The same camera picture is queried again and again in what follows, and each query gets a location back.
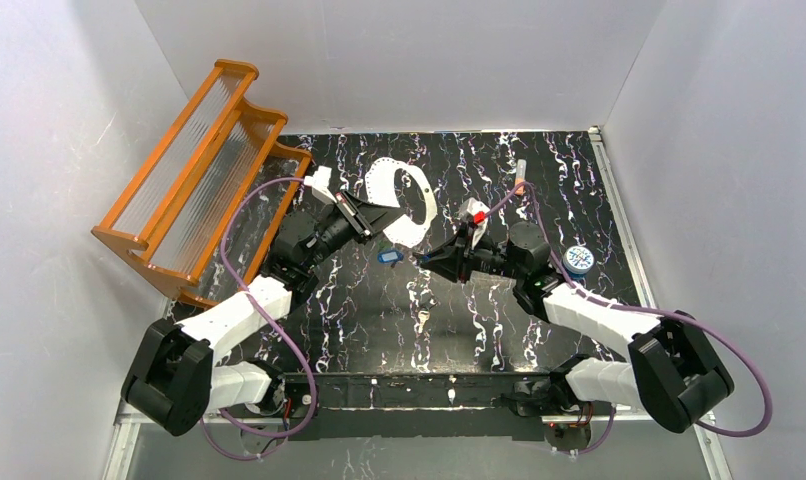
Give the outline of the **blue key tag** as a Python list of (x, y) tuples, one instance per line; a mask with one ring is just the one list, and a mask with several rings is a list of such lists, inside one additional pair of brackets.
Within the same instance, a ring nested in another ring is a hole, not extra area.
[(377, 254), (377, 260), (384, 265), (393, 268), (397, 263), (405, 258), (404, 254), (397, 249), (388, 249)]

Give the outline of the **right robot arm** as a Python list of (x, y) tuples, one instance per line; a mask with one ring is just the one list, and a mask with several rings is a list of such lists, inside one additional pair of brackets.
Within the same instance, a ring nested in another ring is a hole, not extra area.
[(636, 312), (570, 285), (550, 259), (539, 227), (520, 222), (496, 243), (462, 224), (438, 248), (415, 254), (418, 266), (453, 282), (473, 273), (513, 280), (522, 310), (581, 333), (619, 355), (603, 361), (576, 354), (546, 379), (518, 386), (509, 400), (544, 409), (606, 402), (647, 412), (664, 429), (682, 433), (728, 398), (734, 381), (705, 333), (672, 315)]

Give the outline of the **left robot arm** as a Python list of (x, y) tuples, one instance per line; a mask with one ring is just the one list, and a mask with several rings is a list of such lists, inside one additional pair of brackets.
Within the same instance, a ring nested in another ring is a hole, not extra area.
[(256, 277), (245, 288), (193, 317), (162, 318), (145, 331), (121, 388), (122, 399), (174, 436), (205, 413), (258, 403), (272, 373), (250, 362), (222, 364), (264, 326), (288, 316), (316, 289), (316, 267), (350, 241), (364, 244), (405, 213), (398, 200), (361, 200), (337, 192), (321, 219), (284, 216)]

